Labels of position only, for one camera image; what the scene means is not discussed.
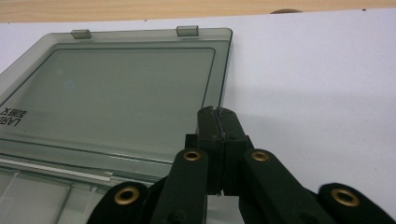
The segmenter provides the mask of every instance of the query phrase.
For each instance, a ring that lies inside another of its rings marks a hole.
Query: white table surface
[[[255,147],[275,153],[306,188],[347,184],[396,218],[396,8],[0,23],[0,73],[47,33],[195,24],[233,29],[223,106]],[[209,198],[208,223],[241,223],[237,213],[236,199]]]

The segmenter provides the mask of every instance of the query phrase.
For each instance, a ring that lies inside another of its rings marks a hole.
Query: brass screw hole
[[[139,190],[135,187],[125,187],[120,189],[114,196],[114,202],[119,205],[133,203],[139,198]]]
[[[201,153],[197,151],[188,151],[184,153],[184,159],[188,161],[198,161],[201,159]]]
[[[262,151],[254,151],[251,153],[251,157],[256,161],[268,161],[270,157],[267,153]]]
[[[356,207],[360,203],[359,198],[347,189],[332,189],[331,194],[337,202],[349,207]]]

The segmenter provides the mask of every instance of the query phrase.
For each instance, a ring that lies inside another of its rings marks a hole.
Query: wooden surface
[[[396,7],[396,0],[0,0],[0,22],[130,21]]]

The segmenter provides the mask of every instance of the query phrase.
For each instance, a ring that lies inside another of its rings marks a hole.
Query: transparent lid
[[[0,159],[167,175],[197,111],[221,103],[231,37],[197,27],[45,35],[0,76]]]

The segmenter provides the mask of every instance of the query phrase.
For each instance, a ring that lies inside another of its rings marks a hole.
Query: black mechanical part
[[[207,167],[204,151],[189,148],[178,152],[150,223],[205,223]]]
[[[88,224],[142,223],[142,212],[149,189],[139,183],[125,182],[111,188],[96,205]]]
[[[381,208],[353,188],[304,189],[272,153],[253,149],[235,113],[212,106],[198,112],[196,134],[168,177],[153,186],[126,182],[113,187],[88,223],[202,224],[206,195],[239,196],[247,224],[393,223]]]
[[[274,154],[247,151],[243,171],[268,223],[335,223]]]
[[[346,185],[332,183],[322,186],[319,190],[318,202],[338,223],[396,223],[375,203]]]
[[[239,164],[252,144],[233,111],[225,108],[220,108],[218,111],[219,124],[224,133],[222,190],[226,196],[238,196],[240,193]]]
[[[222,189],[223,140],[216,113],[209,106],[199,110],[197,114],[196,146],[209,157],[207,192],[210,195],[219,195]]]

